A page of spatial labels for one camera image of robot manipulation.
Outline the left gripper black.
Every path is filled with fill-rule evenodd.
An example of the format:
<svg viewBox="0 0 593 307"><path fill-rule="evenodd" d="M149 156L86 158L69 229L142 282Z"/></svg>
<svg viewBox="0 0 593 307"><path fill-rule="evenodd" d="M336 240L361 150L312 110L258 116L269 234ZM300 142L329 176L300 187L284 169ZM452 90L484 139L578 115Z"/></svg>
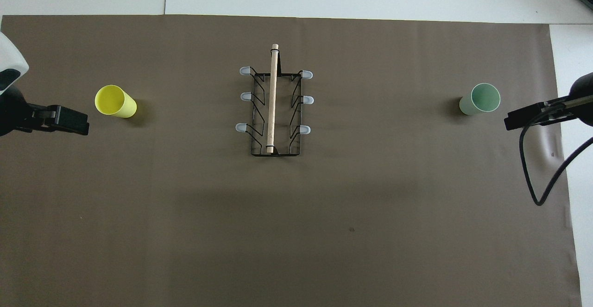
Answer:
<svg viewBox="0 0 593 307"><path fill-rule="evenodd" d="M31 117L28 119L28 128L41 132L68 132L81 136L89 133L88 115L74 109L56 105L28 105Z"/></svg>

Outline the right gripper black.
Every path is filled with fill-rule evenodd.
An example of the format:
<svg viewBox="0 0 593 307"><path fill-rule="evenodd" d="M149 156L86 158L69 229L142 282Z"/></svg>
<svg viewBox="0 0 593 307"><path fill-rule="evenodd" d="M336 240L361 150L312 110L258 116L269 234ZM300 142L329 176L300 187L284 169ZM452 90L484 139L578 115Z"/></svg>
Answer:
<svg viewBox="0 0 593 307"><path fill-rule="evenodd" d="M557 98L555 100L544 101L543 106L541 104L532 104L508 112L507 117L504 119L506 130L511 131L518 128L525 128L534 123L534 121L537 122L540 119L537 115L541 112L547 112L540 119L540 125L542 126L570 121L571 113L567 112L565 108L557 108L548 112L551 107L563 105L568 100L569 98Z"/></svg>

